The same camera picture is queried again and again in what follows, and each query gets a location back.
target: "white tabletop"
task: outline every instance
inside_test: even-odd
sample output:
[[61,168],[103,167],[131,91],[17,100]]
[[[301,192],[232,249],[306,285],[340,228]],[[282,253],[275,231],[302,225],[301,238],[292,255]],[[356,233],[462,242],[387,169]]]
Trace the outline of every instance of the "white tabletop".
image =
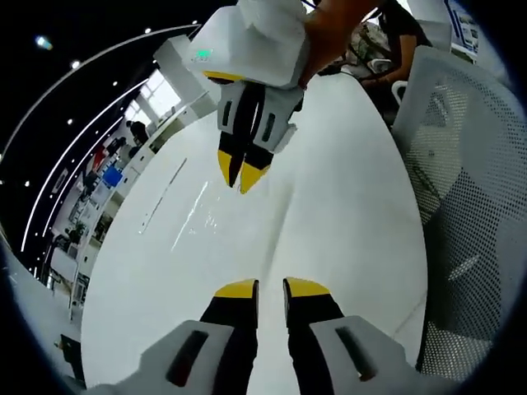
[[327,286],[346,315],[402,342],[415,361],[427,264],[412,186],[375,107],[349,76],[316,77],[298,130],[246,195],[217,163],[216,113],[174,135],[121,206],[98,255],[82,320],[88,386],[116,383],[214,292],[260,279],[249,393],[298,393],[282,279]]

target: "ceiling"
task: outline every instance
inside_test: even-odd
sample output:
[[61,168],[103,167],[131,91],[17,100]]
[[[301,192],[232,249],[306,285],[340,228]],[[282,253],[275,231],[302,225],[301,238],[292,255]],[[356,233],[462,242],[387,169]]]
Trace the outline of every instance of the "ceiling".
[[[17,124],[27,110],[59,78],[71,70],[73,60],[81,62],[115,44],[144,34],[193,21],[202,23],[219,7],[234,0],[200,0],[197,2],[113,1],[105,5],[97,2],[56,6],[15,6],[8,20],[7,48],[4,56],[4,102],[8,110],[2,112],[0,151],[6,145]],[[45,36],[52,50],[39,48],[37,35]],[[108,104],[130,87],[148,77],[155,69],[152,55],[169,37],[163,33],[149,36],[116,49],[94,62],[77,69],[35,109],[22,125],[0,164],[0,221],[15,253],[27,266],[34,266],[42,255],[47,239],[41,232],[49,217],[55,197],[49,191],[56,176],[64,168],[72,171],[99,136],[123,114],[133,95],[128,95],[100,117],[77,141],[57,168],[31,222],[25,252],[20,254],[21,241],[35,199],[50,170],[79,132]]]

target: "led strip light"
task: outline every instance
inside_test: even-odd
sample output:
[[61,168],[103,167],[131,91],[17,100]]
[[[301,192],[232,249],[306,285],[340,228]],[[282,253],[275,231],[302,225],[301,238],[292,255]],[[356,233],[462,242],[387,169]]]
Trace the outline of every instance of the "led strip light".
[[[184,25],[184,26],[176,26],[176,27],[170,27],[170,28],[167,28],[167,29],[162,29],[162,30],[158,30],[158,31],[154,31],[152,33],[148,33],[148,34],[145,34],[145,35],[139,35],[137,37],[133,37],[132,39],[127,39],[126,41],[122,42],[122,43],[119,43],[119,44],[116,44],[112,47],[109,47],[107,49],[105,49],[104,51],[101,51],[99,52],[97,55],[89,58],[88,60],[86,60],[85,62],[81,63],[81,65],[74,69],[74,70],[71,70],[69,73],[67,73],[64,77],[62,77],[60,80],[58,80],[57,82],[55,82],[32,106],[31,108],[29,109],[29,111],[26,113],[26,115],[24,115],[24,118],[22,118],[22,120],[18,123],[18,125],[16,126],[16,129],[15,131],[13,132],[13,134],[9,137],[9,140],[7,141],[7,144],[4,148],[4,151],[3,151],[3,154],[0,155],[0,161],[2,159],[4,159],[6,153],[7,153],[7,150],[9,149],[9,146],[11,145],[13,139],[15,138],[15,136],[18,134],[19,130],[21,129],[22,125],[26,122],[26,120],[30,117],[30,115],[33,113],[33,111],[40,105],[40,103],[42,102],[42,100],[45,99],[46,96],[48,96],[52,91],[54,91],[57,86],[59,86],[60,84],[63,83],[64,80],[66,80],[67,78],[69,78],[74,72],[78,72],[81,68],[85,67],[86,65],[88,65],[89,63],[97,60],[98,58],[100,58],[101,56],[104,56],[106,55],[108,52],[111,52],[117,48],[120,48],[126,44],[130,44],[134,41],[137,41],[137,40],[141,40],[141,39],[144,39],[146,37],[149,37],[149,36],[153,36],[153,35],[160,35],[160,34],[163,34],[163,33],[167,33],[167,32],[170,32],[170,31],[176,31],[176,30],[183,30],[183,29],[187,29],[187,28],[190,28],[190,27],[193,27],[194,28],[194,31],[190,34],[192,35],[194,32],[198,31],[198,29],[201,27],[200,24],[197,24],[197,25]],[[138,86],[142,85],[144,82],[146,82],[147,79],[143,82],[141,82],[140,84],[138,84],[137,86],[135,86],[134,88],[132,88],[131,90],[129,90],[128,92],[126,92],[125,94],[121,95],[115,102],[119,101],[120,99],[122,99],[123,97],[125,97],[130,91],[132,91],[133,89],[137,88]],[[31,209],[31,213],[30,213],[30,217],[27,221],[27,225],[26,225],[26,230],[24,231],[24,237],[22,238],[22,245],[21,245],[21,253],[24,252],[24,248],[26,246],[26,241],[27,241],[27,235],[29,233],[29,229],[30,229],[30,225],[31,225],[31,221],[33,220],[33,215],[35,214],[35,209],[37,207],[37,205],[39,204],[39,200],[40,198],[42,197],[42,194],[44,193],[44,190],[45,190],[45,187],[47,186],[49,180],[51,179],[51,177],[53,176],[53,173],[54,171],[57,169],[58,165],[59,165],[59,162],[65,157],[65,155],[68,153],[68,151],[71,149],[72,145],[80,138],[80,136],[109,108],[111,107],[112,105],[108,106],[106,109],[104,109],[99,115],[97,115],[90,123],[88,123],[88,125],[81,131],[81,133],[79,134],[79,136],[77,136],[77,138],[75,138],[75,140],[73,140],[72,144],[70,144],[70,146],[67,148],[67,150],[62,154],[62,156],[60,157],[60,159],[58,160],[57,164],[52,168],[51,170],[51,173],[49,174],[48,178],[44,181],[44,185],[42,186],[42,189],[40,190],[36,200],[35,200],[35,204],[33,205],[33,208]]]
[[57,160],[57,163],[55,163],[55,166],[53,166],[53,168],[51,169],[51,171],[49,172],[48,174],[48,177],[46,178],[46,180],[44,181],[44,184],[42,185],[42,188],[40,189],[40,192],[39,194],[37,195],[36,197],[36,200],[35,200],[35,204],[33,204],[33,208],[31,208],[31,213],[30,213],[30,217],[29,219],[27,220],[27,225],[26,225],[26,230],[24,231],[24,238],[22,239],[22,246],[21,246],[21,252],[23,253],[24,252],[24,247],[26,246],[26,241],[27,241],[27,234],[29,233],[29,230],[30,230],[30,225],[31,225],[31,221],[33,221],[33,215],[35,214],[35,210],[36,210],[36,207],[37,205],[39,204],[39,201],[40,201],[40,198],[42,197],[42,195],[44,194],[44,190],[46,189],[46,187],[48,186],[48,183],[49,181],[51,180],[51,178],[53,177],[53,174],[55,172],[55,170],[58,168],[58,166],[60,165],[60,162],[64,159],[64,157],[69,153],[69,151],[72,149],[72,147],[75,145],[75,143],[78,141],[79,138],[82,137],[82,135],[86,132],[86,130],[88,130],[88,128],[93,125],[97,119],[99,119],[100,117],[102,117],[106,111],[108,111],[113,105],[115,105],[115,103],[117,103],[118,101],[120,101],[121,99],[123,99],[126,95],[128,95],[130,92],[136,90],[137,88],[141,87],[145,82],[148,81],[148,78],[146,80],[143,80],[141,82],[139,82],[136,86],[133,86],[132,88],[128,89],[126,92],[124,92],[121,96],[119,96],[117,99],[115,99],[114,101],[112,101],[109,105],[106,106],[105,109],[103,109],[100,113],[97,114],[97,116],[95,118],[93,118],[82,130],[81,132],[73,139],[73,141],[70,143],[70,145],[68,146],[68,148],[66,148],[66,151],[64,151],[64,153],[60,156],[60,158],[58,158]]
[[104,138],[104,137],[108,137],[107,134],[110,130],[112,130],[112,128],[117,125],[119,122],[121,122],[123,120],[124,117],[121,117],[119,118],[117,121],[115,121],[112,126],[110,126],[108,128],[108,130],[106,130],[106,132],[103,133],[103,135],[101,137],[99,137],[99,140],[96,141],[96,143],[91,146],[90,150],[84,155],[84,157],[81,159],[81,161],[79,162],[79,164],[77,165],[77,167],[75,168],[75,170],[72,172],[72,175],[69,176],[69,179],[68,181],[66,181],[66,183],[64,184],[64,188],[62,191],[60,191],[60,193],[58,194],[57,196],[57,201],[55,202],[53,208],[51,209],[51,212],[49,213],[49,218],[48,220],[46,221],[46,225],[44,227],[44,229],[42,230],[42,237],[44,237],[44,235],[46,234],[46,230],[48,229],[48,226],[49,226],[49,222],[51,221],[51,217],[53,216],[54,212],[55,212],[55,209],[57,208],[57,205],[58,205],[58,202],[60,202],[60,198],[62,197],[64,191],[66,190],[66,188],[68,187],[68,184],[69,182],[72,180],[73,176],[75,175],[75,173],[77,172],[77,170],[79,170],[79,168],[81,167],[82,165],[82,162],[84,162],[84,160],[88,157],[88,155],[90,155],[90,152],[93,151],[93,149],[100,143],[100,141]]

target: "gray mesh chair back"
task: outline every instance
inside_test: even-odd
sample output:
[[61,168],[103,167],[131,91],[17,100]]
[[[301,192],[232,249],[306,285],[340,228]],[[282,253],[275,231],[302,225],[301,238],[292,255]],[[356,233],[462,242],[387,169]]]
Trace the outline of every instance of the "gray mesh chair back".
[[416,51],[392,129],[427,245],[417,369],[465,379],[487,354],[527,268],[527,125],[490,74]]

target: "window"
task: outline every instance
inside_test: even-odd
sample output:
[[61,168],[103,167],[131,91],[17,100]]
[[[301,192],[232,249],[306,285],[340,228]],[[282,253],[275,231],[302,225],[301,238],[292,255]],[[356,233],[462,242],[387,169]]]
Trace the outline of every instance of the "window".
[[148,102],[158,117],[163,116],[181,101],[159,70],[155,70],[147,83],[142,86],[141,96]]
[[132,100],[130,106],[124,112],[124,117],[129,121],[139,121],[145,125],[152,122],[135,100]]

